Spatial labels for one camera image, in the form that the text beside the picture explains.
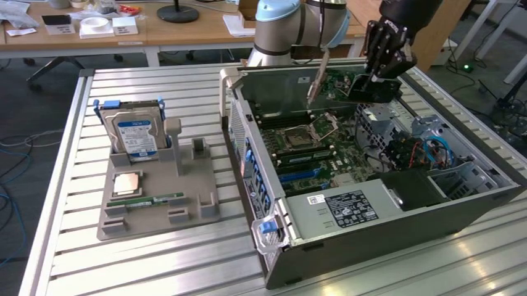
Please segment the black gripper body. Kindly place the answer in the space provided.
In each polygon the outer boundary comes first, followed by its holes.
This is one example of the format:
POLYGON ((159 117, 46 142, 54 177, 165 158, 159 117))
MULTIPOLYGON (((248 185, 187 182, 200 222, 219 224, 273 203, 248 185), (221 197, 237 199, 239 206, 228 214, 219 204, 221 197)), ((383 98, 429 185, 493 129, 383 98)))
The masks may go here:
POLYGON ((429 24, 439 0, 387 0, 380 4, 380 23, 397 34, 405 28, 405 38, 413 43, 416 33, 429 24))

